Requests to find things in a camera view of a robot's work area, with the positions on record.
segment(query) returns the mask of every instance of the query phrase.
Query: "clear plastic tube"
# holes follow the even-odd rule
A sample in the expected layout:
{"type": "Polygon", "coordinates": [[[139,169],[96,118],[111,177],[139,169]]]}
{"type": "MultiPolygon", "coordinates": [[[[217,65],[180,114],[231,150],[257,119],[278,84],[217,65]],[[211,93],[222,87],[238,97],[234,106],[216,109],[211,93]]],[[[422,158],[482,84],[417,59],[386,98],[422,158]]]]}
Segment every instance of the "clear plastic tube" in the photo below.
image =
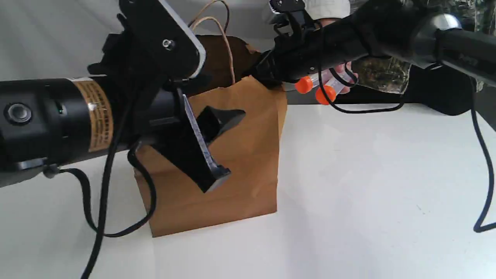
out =
{"type": "MultiPolygon", "coordinates": [[[[333,78],[329,69],[322,71],[322,82],[327,83],[333,78]]],[[[312,89],[318,86],[318,73],[302,77],[300,81],[295,83],[295,89],[301,94],[307,94],[312,89]]]]}
{"type": "MultiPolygon", "coordinates": [[[[340,73],[339,76],[344,79],[347,82],[351,82],[352,78],[347,74],[347,73],[340,73]]],[[[327,81],[324,85],[325,92],[327,93],[327,96],[329,99],[334,102],[336,100],[336,97],[341,91],[343,91],[343,88],[345,87],[344,84],[342,84],[340,81],[338,81],[335,77],[332,77],[329,81],[327,81]]],[[[315,98],[317,101],[322,104],[322,105],[329,105],[329,102],[325,98],[324,94],[322,93],[322,90],[319,88],[317,89],[317,92],[315,93],[315,98]]]]}

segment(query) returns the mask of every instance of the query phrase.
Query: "sticker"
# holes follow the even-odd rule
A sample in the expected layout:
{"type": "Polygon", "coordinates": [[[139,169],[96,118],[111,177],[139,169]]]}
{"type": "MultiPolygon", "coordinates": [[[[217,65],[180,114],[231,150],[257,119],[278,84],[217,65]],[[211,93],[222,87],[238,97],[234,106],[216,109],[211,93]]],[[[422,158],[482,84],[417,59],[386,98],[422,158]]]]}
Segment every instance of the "sticker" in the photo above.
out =
{"type": "Polygon", "coordinates": [[[100,85],[88,78],[69,79],[83,95],[91,121],[91,140],[89,152],[96,152],[110,147],[114,135],[114,119],[110,102],[100,85]]]}

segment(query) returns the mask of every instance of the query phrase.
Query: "black wire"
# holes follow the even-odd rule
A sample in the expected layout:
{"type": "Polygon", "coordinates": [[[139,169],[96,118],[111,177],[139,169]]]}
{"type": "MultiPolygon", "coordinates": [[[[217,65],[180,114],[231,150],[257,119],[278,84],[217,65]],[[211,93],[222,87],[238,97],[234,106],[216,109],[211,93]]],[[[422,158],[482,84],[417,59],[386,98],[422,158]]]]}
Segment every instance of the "black wire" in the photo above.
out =
{"type": "MultiPolygon", "coordinates": [[[[155,213],[155,209],[157,208],[157,190],[155,188],[155,184],[153,183],[153,179],[146,170],[146,168],[141,164],[141,162],[138,160],[136,157],[136,152],[139,149],[140,142],[137,141],[129,150],[127,153],[127,160],[133,166],[135,169],[137,169],[142,175],[143,178],[145,179],[146,183],[148,184],[148,188],[150,190],[150,209],[147,212],[146,216],[135,223],[134,225],[130,226],[129,228],[120,231],[118,233],[105,233],[105,237],[109,238],[116,238],[116,237],[122,237],[126,236],[128,234],[131,234],[135,232],[136,230],[140,229],[144,224],[146,224],[153,214],[155,213]]],[[[83,211],[84,211],[84,217],[86,219],[86,222],[88,225],[96,232],[97,227],[95,226],[95,223],[93,221],[93,217],[91,215],[91,188],[90,188],[90,182],[88,179],[88,176],[81,171],[80,169],[63,169],[60,170],[60,173],[70,173],[74,175],[80,182],[81,184],[81,190],[83,194],[83,211]]]]}
{"type": "Polygon", "coordinates": [[[327,102],[334,109],[336,109],[336,110],[338,110],[340,112],[343,112],[343,113],[348,113],[348,114],[365,114],[365,113],[378,113],[378,112],[397,111],[397,110],[401,109],[405,105],[405,95],[403,94],[403,96],[401,97],[401,102],[396,107],[393,107],[393,108],[352,111],[352,110],[345,110],[345,109],[342,109],[342,108],[336,106],[331,101],[331,99],[329,98],[329,96],[327,95],[327,92],[325,91],[325,88],[324,88],[324,83],[322,82],[322,59],[324,57],[325,36],[324,36],[324,30],[322,28],[322,23],[320,23],[319,21],[316,21],[316,24],[318,24],[319,27],[320,27],[320,29],[319,29],[319,31],[320,31],[320,38],[322,40],[322,42],[320,44],[320,59],[318,61],[318,65],[317,65],[318,66],[318,83],[319,83],[319,86],[320,86],[320,90],[322,90],[322,93],[323,93],[325,99],[327,100],[327,102]]]}
{"type": "Polygon", "coordinates": [[[134,101],[129,100],[126,104],[124,112],[122,114],[121,121],[119,122],[117,132],[114,134],[112,138],[112,142],[110,143],[109,153],[107,155],[107,160],[105,162],[105,167],[103,171],[102,178],[102,189],[100,194],[100,209],[98,212],[98,229],[95,238],[95,243],[93,244],[93,249],[91,250],[90,258],[84,269],[83,274],[81,275],[81,279],[88,279],[90,277],[93,268],[95,267],[96,260],[98,258],[98,254],[100,253],[100,249],[102,248],[103,237],[105,234],[105,223],[107,221],[107,200],[109,198],[109,184],[110,184],[110,175],[112,173],[112,166],[114,164],[114,158],[116,156],[117,147],[119,145],[119,141],[121,140],[124,128],[126,126],[127,120],[133,108],[134,101]]]}
{"type": "Polygon", "coordinates": [[[488,195],[486,198],[486,203],[484,204],[484,208],[482,209],[479,219],[477,219],[477,222],[474,225],[474,232],[481,233],[496,228],[496,222],[482,226],[482,223],[484,222],[484,220],[488,215],[489,208],[491,207],[491,201],[493,200],[493,194],[495,188],[495,171],[493,167],[493,161],[491,160],[491,155],[489,154],[488,147],[486,145],[486,142],[484,141],[484,137],[482,136],[481,128],[479,127],[479,121],[477,120],[477,111],[475,109],[477,90],[475,85],[473,84],[473,80],[472,80],[472,87],[473,87],[473,97],[472,97],[472,107],[471,107],[472,122],[474,123],[475,133],[477,134],[477,139],[479,140],[479,144],[481,145],[482,152],[484,153],[484,157],[486,158],[486,163],[488,165],[488,171],[489,171],[489,187],[488,187],[488,195]]]}

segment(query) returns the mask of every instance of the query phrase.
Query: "camouflage fabric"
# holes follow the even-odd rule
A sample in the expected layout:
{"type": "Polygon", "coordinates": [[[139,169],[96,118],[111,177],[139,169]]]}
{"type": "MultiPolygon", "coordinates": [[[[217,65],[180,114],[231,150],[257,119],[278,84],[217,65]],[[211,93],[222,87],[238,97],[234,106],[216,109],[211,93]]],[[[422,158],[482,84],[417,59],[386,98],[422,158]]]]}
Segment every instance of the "camouflage fabric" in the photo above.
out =
{"type": "MultiPolygon", "coordinates": [[[[351,11],[357,10],[367,0],[350,0],[351,11]]],[[[429,7],[439,7],[456,15],[462,25],[474,26],[476,32],[495,33],[494,0],[419,0],[429,7]]],[[[360,75],[360,85],[388,93],[403,94],[408,86],[411,65],[397,59],[367,58],[353,62],[353,69],[360,75]]],[[[478,83],[482,90],[483,83],[478,83]]]]}

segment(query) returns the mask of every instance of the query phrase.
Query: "screw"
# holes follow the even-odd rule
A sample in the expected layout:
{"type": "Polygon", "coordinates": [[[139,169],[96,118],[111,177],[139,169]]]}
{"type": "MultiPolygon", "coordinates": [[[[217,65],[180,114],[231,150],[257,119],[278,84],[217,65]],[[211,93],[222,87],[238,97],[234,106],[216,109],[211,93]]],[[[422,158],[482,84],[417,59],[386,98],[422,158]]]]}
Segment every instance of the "screw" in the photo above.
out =
{"type": "Polygon", "coordinates": [[[174,48],[174,46],[176,46],[176,43],[173,40],[165,39],[164,41],[162,41],[162,46],[166,50],[172,50],[174,48]]]}

